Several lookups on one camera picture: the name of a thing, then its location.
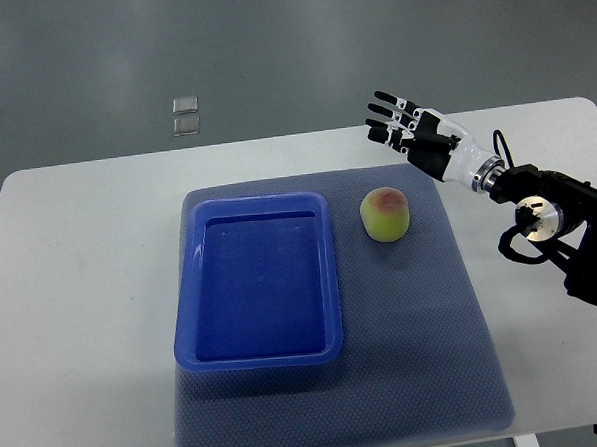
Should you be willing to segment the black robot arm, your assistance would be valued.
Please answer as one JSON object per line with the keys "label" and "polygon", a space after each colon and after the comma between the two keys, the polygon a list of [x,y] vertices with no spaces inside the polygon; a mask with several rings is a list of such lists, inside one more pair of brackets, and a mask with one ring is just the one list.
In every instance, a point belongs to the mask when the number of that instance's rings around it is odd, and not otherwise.
{"label": "black robot arm", "polygon": [[499,204],[515,204],[515,223],[498,250],[525,265],[552,262],[566,293],[597,307],[597,189],[531,164],[492,173],[485,183]]}

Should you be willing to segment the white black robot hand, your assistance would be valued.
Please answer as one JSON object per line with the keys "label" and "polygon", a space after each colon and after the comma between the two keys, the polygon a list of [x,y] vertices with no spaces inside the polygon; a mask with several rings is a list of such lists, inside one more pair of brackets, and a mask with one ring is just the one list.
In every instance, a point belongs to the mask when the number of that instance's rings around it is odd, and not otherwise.
{"label": "white black robot hand", "polygon": [[411,100],[376,91],[367,105],[379,115],[365,121],[368,140],[404,155],[409,164],[440,182],[459,182],[476,193],[489,192],[507,165],[482,149],[474,136],[449,116]]}

